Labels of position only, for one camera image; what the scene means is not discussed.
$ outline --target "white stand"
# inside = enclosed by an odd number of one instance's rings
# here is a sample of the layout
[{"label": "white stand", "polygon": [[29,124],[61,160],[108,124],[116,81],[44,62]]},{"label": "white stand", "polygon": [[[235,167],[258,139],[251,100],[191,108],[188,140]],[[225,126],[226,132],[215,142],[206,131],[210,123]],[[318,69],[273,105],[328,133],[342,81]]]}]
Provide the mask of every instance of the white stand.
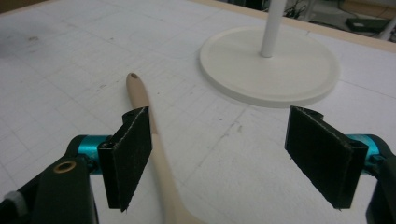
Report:
[{"label": "white stand", "polygon": [[323,45],[306,35],[277,34],[285,5],[272,1],[265,34],[239,27],[204,43],[201,66],[217,89],[248,104],[289,107],[313,104],[334,88],[339,65]]}]

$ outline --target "white table surface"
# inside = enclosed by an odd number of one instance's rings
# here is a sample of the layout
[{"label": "white table surface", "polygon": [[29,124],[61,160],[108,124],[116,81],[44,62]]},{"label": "white table surface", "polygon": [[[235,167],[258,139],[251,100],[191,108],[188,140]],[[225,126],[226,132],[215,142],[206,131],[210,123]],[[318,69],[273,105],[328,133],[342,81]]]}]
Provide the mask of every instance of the white table surface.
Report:
[{"label": "white table surface", "polygon": [[[59,159],[74,136],[113,134],[131,109],[126,75],[136,72],[183,202],[201,220],[365,223],[373,177],[361,177],[351,209],[334,210],[284,149],[289,110],[237,102],[203,77],[206,39],[264,24],[183,0],[57,0],[0,15],[0,195]],[[307,108],[395,148],[396,54],[281,29],[315,38],[341,65],[335,90]],[[102,177],[92,177],[101,223],[163,223],[151,165],[124,214],[107,209]]]}]

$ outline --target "white round base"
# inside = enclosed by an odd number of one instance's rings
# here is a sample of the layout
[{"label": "white round base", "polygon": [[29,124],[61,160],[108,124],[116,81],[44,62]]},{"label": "white round base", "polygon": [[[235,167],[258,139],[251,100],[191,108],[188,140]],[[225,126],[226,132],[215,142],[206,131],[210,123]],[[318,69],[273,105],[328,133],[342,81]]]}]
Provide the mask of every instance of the white round base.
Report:
[{"label": "white round base", "polygon": [[274,55],[260,55],[264,30],[239,27],[209,38],[200,61],[209,81],[226,95],[252,105],[310,105],[335,86],[335,57],[306,35],[279,31]]}]

